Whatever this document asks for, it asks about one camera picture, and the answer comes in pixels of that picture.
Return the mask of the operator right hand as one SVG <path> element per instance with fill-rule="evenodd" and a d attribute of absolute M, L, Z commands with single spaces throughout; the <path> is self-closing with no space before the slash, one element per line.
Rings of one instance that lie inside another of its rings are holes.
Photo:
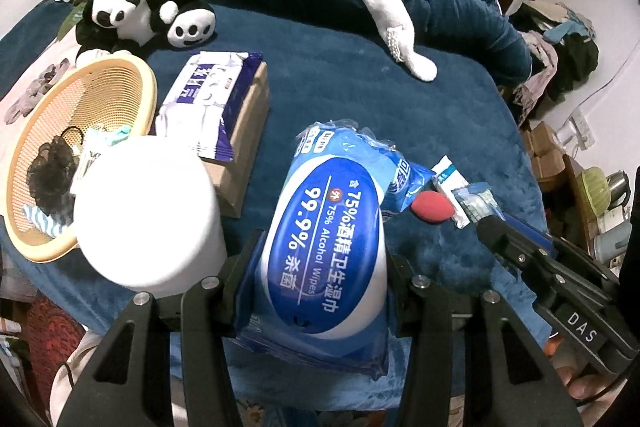
<path fill-rule="evenodd" d="M 579 363 L 575 355 L 567 353 L 556 352 L 551 358 L 551 364 L 570 396 L 580 402 L 597 401 L 611 393 L 616 395 L 617 389 L 627 380 L 625 374 L 616 377 L 599 373 L 582 375 L 585 365 Z"/>

